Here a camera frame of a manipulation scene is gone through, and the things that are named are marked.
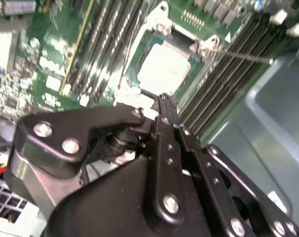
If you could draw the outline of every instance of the silver screw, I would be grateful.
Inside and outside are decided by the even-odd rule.
[[[244,229],[242,223],[238,219],[236,219],[236,218],[231,219],[230,224],[231,224],[235,234],[237,234],[240,237],[243,237],[245,235],[245,229]]]
[[[293,225],[292,223],[287,222],[286,225],[287,225],[289,231],[290,231],[292,234],[294,234],[295,236],[298,235],[298,233],[297,233],[297,231],[296,231],[296,228],[294,227],[294,225]]]
[[[132,112],[131,112],[134,116],[136,116],[136,117],[138,117],[138,118],[140,118],[141,117],[141,115],[140,115],[140,113],[139,113],[139,111],[138,111],[138,109],[134,109],[134,110],[132,110]]]
[[[173,164],[173,159],[169,158],[168,161],[167,161],[167,164],[172,165]]]
[[[80,150],[79,143],[72,138],[66,139],[61,143],[61,147],[69,154],[75,154]]]
[[[170,195],[164,196],[164,206],[168,212],[175,214],[179,211],[179,203]]]
[[[161,120],[162,120],[162,122],[164,122],[165,124],[169,125],[169,120],[168,120],[167,118],[162,118]]]
[[[275,222],[273,222],[273,224],[274,224],[274,227],[276,228],[277,232],[280,235],[282,235],[282,236],[286,235],[286,231],[285,231],[283,225],[279,221],[275,221]]]
[[[215,147],[211,147],[211,151],[214,155],[218,154],[218,151],[217,151],[217,149],[215,149]]]
[[[43,122],[36,124],[33,130],[39,137],[49,137],[52,134],[51,126]]]
[[[218,185],[218,184],[219,184],[219,180],[216,179],[216,178],[213,180],[213,182],[214,182],[215,185]]]
[[[157,30],[158,32],[162,32],[162,31],[164,31],[164,29],[165,29],[165,26],[164,26],[163,24],[158,23],[158,24],[156,25],[156,30]]]
[[[186,128],[183,128],[183,131],[184,131],[184,134],[185,134],[185,135],[187,135],[187,136],[189,136],[189,135],[190,135],[190,132],[189,132],[189,130],[188,130],[188,129],[186,129]]]

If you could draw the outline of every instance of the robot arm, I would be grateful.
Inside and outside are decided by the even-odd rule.
[[[217,147],[200,148],[158,98],[155,121],[121,105],[30,115],[17,125],[6,180],[45,215],[43,236],[299,236]],[[137,158],[83,186],[81,167]]]

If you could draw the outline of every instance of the ram slot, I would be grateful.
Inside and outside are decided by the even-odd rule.
[[[82,83],[83,79],[86,77],[86,71],[88,68],[88,64],[91,61],[92,53],[96,47],[98,39],[102,33],[102,27],[106,20],[106,16],[109,14],[110,9],[112,7],[112,0],[102,1],[102,4],[97,12],[97,19],[92,27],[91,36],[86,44],[81,59],[79,60],[78,70],[76,79],[72,84],[72,91],[78,93],[78,85]]]
[[[253,36],[256,29],[259,27],[259,21],[256,19],[251,19],[244,28],[244,30],[241,32],[239,37],[236,39],[236,41],[233,43],[233,45],[230,47],[230,51],[233,52],[241,52],[241,49],[243,46],[248,43],[247,41]],[[196,95],[193,97],[193,99],[188,104],[187,108],[181,113],[181,122],[186,123],[188,119],[192,116],[192,114],[196,111],[197,107],[200,105],[199,102],[201,102],[204,97],[208,95],[208,92],[210,88],[217,82],[219,79],[219,75],[226,71],[228,66],[231,64],[231,62],[234,60],[234,58],[230,56],[224,55],[220,62],[217,64],[217,66],[214,68],[213,72],[206,78],[206,81],[202,85],[202,87],[197,91]]]
[[[115,1],[115,4],[111,9],[111,13],[108,15],[106,24],[104,26],[104,32],[100,36],[99,42],[97,43],[97,46],[91,57],[91,61],[88,64],[86,77],[84,78],[84,81],[82,82],[82,87],[80,88],[81,93],[88,90],[95,77],[98,64],[100,63],[101,57],[104,56],[104,52],[111,41],[113,31],[121,18],[121,13],[124,8],[124,5],[125,2],[123,2],[122,0]]]
[[[280,36],[265,34],[261,37],[260,44],[254,49],[254,53],[260,56],[268,56],[280,43]],[[239,69],[233,73],[233,79],[221,87],[212,98],[208,107],[204,110],[199,119],[191,126],[195,135],[201,135],[211,125],[214,119],[226,108],[226,106],[236,97],[236,94],[242,89],[249,79],[261,66],[260,63],[242,60]]]
[[[267,31],[267,28],[261,30],[258,35],[262,36],[262,33],[265,33],[266,31]],[[248,43],[246,45],[244,45],[244,47],[241,50],[239,50],[239,52],[244,53],[244,54],[256,55],[256,53],[253,52],[253,50],[255,49],[257,44],[260,42],[260,40],[261,40],[261,37],[252,38],[251,40],[248,41]],[[197,122],[197,120],[200,118],[200,116],[202,116],[202,114],[207,110],[208,106],[212,102],[212,98],[216,97],[217,93],[219,93],[219,90],[221,90],[221,88],[223,88],[231,80],[231,78],[233,77],[235,72],[239,69],[240,64],[243,61],[244,60],[241,60],[238,58],[232,58],[232,60],[230,61],[229,67],[226,67],[227,70],[225,70],[224,72],[223,71],[220,72],[219,76],[212,81],[211,86],[209,86],[207,88],[207,91],[203,94],[203,98],[199,101],[199,103],[194,108],[194,111],[199,111],[199,115],[194,118],[193,117],[189,118],[186,123],[186,125],[190,129],[192,129],[193,125]]]
[[[133,24],[135,15],[140,10],[141,1],[130,0],[125,8],[125,11],[122,15],[122,21],[116,28],[116,37],[111,41],[109,50],[106,52],[105,57],[99,64],[98,70],[96,70],[95,78],[92,83],[92,90],[90,95],[95,95],[95,101],[100,99],[99,91],[102,90],[102,87],[107,84],[107,81],[110,77],[108,73],[109,65],[115,65],[115,58],[117,54],[123,51],[123,48],[120,48],[122,45],[122,40],[126,38],[128,34],[131,34],[130,26]]]

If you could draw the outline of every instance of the chip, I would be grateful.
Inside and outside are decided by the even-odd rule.
[[[173,95],[188,75],[189,55],[174,46],[154,44],[137,75],[140,88],[159,95]]]
[[[12,98],[7,98],[5,105],[12,109],[16,109],[17,108],[17,100],[14,100]]]

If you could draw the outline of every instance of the white connector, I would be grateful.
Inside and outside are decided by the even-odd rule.
[[[288,28],[287,35],[292,36],[292,37],[299,37],[299,22],[296,23],[291,28]]]
[[[285,10],[280,10],[275,15],[270,17],[270,23],[279,26],[284,22],[287,16],[288,13]]]

